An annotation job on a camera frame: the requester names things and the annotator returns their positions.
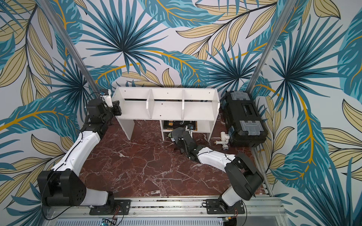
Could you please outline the white wooden bookshelf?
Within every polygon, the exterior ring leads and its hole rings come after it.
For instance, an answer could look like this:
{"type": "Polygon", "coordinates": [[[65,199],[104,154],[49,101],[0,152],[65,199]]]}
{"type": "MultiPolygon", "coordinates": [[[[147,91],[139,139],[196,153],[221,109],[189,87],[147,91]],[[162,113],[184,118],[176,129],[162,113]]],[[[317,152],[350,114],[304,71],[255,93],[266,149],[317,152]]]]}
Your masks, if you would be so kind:
{"type": "Polygon", "coordinates": [[[165,121],[196,121],[195,133],[210,139],[219,115],[220,99],[216,89],[118,87],[112,101],[119,101],[122,114],[116,119],[128,139],[136,120],[159,121],[161,135],[165,121]]]}

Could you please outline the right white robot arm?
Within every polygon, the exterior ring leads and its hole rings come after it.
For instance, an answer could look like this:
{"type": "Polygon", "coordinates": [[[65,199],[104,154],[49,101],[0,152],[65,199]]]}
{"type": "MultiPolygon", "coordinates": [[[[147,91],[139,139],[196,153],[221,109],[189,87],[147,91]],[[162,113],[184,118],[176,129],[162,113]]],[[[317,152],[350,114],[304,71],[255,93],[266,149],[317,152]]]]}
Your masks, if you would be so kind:
{"type": "Polygon", "coordinates": [[[242,201],[249,201],[264,182],[262,173],[244,153],[226,154],[198,145],[186,127],[174,129],[168,137],[191,161],[212,166],[227,174],[231,186],[218,199],[206,200],[206,207],[211,209],[212,214],[237,212],[242,201]]]}

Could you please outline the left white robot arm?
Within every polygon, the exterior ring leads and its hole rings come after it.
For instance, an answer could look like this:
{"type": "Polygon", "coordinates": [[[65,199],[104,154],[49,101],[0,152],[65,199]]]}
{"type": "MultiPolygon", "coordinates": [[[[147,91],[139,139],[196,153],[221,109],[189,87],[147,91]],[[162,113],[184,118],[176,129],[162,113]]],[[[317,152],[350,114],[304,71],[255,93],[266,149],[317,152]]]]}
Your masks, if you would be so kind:
{"type": "Polygon", "coordinates": [[[90,100],[86,108],[88,114],[75,143],[51,170],[42,171],[37,178],[44,206],[115,206],[112,192],[87,188],[79,174],[113,117],[122,111],[119,101],[109,96],[90,100]]]}

